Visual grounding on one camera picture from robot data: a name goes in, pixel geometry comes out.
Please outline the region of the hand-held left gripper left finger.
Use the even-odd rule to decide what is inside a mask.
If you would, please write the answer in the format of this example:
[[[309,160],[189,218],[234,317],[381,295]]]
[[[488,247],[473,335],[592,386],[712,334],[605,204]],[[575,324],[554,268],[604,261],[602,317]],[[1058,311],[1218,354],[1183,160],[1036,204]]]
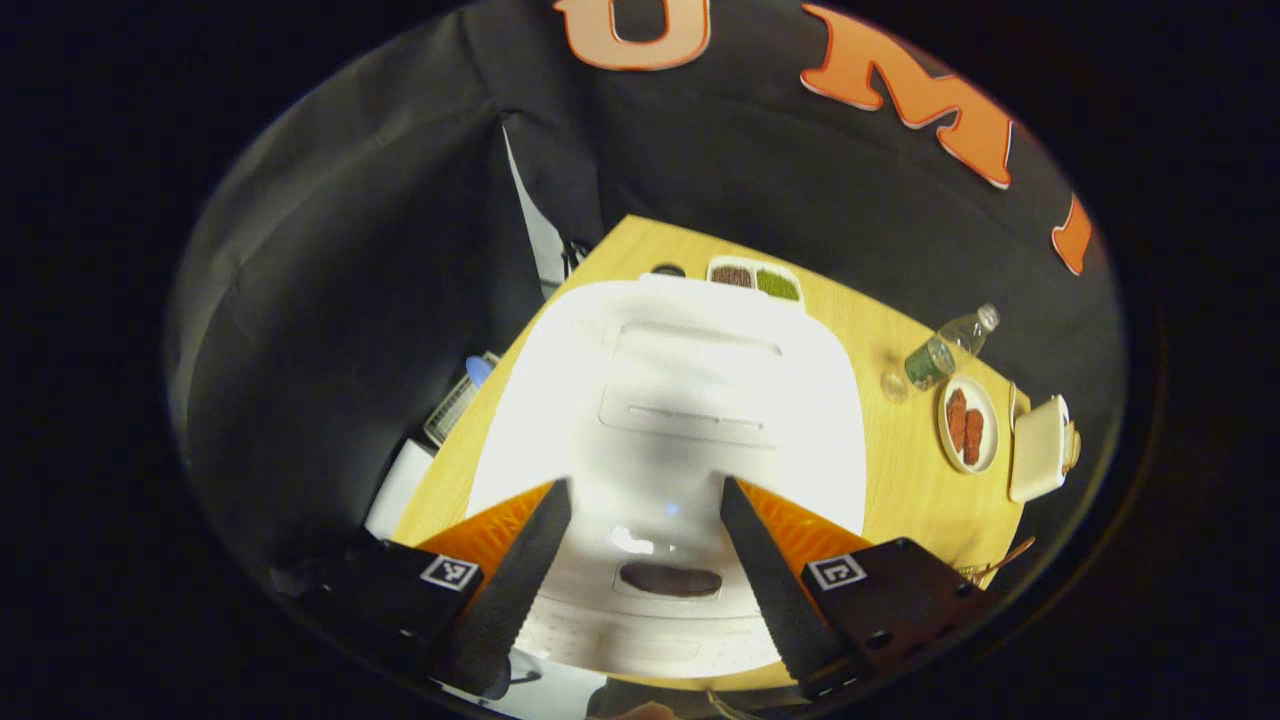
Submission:
[[[499,700],[571,518],[570,484],[559,478],[419,544],[362,532],[338,553],[273,568],[271,584],[392,675]]]

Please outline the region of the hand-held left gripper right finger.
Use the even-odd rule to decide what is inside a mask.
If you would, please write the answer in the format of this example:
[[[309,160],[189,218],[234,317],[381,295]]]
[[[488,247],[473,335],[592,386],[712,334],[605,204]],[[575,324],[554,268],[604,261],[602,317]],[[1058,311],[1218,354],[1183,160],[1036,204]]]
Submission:
[[[719,519],[808,700],[891,678],[998,602],[914,539],[872,543],[736,477],[723,483]]]

